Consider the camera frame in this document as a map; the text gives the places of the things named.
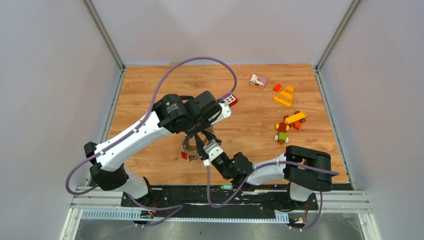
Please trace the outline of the red key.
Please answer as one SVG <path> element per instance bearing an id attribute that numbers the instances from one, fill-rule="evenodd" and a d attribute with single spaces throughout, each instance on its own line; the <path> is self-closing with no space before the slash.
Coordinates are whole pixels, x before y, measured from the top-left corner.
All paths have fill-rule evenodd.
<path id="1" fill-rule="evenodd" d="M 186 153 L 186 152 L 184 152 L 184 151 L 182 151 L 181 152 L 181 157 L 184 159 L 184 160 L 187 160 L 189 157 L 188 157 L 188 154 Z"/>

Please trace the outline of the large grey toothed keyring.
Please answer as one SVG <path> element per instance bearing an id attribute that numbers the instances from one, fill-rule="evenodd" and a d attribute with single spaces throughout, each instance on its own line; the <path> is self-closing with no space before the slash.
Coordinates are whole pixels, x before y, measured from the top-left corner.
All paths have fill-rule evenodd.
<path id="1" fill-rule="evenodd" d="M 206 131 L 215 135 L 215 129 L 213 126 L 208 127 Z M 209 140 L 203 133 L 198 133 L 198 136 L 205 145 L 209 142 Z M 181 145 L 182 151 L 187 154 L 187 158 L 190 162 L 194 160 L 201 160 L 197 153 L 197 146 L 194 137 L 190 138 L 187 134 L 185 134 L 182 139 Z"/>

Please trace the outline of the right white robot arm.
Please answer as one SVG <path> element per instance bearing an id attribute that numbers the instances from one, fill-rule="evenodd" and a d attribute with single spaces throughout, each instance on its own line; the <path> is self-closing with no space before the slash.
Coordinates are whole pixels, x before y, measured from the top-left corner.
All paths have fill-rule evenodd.
<path id="1" fill-rule="evenodd" d="M 242 152 L 229 157 L 214 134 L 205 130 L 202 133 L 207 143 L 197 134 L 193 137 L 197 154 L 208 171 L 215 167 L 237 191 L 246 184 L 260 186 L 285 179 L 289 182 L 285 201 L 292 209 L 301 207 L 313 192 L 330 192 L 333 189 L 332 178 L 339 175 L 332 170 L 330 154 L 322 151 L 289 145 L 285 153 L 276 158 L 252 163 Z"/>

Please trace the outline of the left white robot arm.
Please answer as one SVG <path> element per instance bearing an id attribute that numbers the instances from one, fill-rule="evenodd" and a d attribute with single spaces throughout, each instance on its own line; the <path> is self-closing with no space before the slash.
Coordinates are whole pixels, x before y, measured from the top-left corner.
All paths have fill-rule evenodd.
<path id="1" fill-rule="evenodd" d="M 217 100 L 210 91 L 196 97 L 166 94 L 139 121 L 117 136 L 103 143 L 89 141 L 84 145 L 91 163 L 91 178 L 103 191 L 121 190 L 140 206 L 149 206 L 153 193 L 147 179 L 126 169 L 125 161 L 161 138 L 181 132 L 195 137 L 231 114 L 229 104 Z"/>

